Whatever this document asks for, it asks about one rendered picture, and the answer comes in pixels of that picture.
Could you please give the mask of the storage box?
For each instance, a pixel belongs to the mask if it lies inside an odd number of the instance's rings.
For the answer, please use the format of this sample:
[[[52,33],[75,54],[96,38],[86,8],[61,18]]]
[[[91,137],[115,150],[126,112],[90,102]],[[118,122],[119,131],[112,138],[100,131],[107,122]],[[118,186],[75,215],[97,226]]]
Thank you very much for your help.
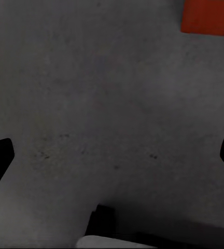
[[[224,2],[185,0],[181,33],[224,36]]]

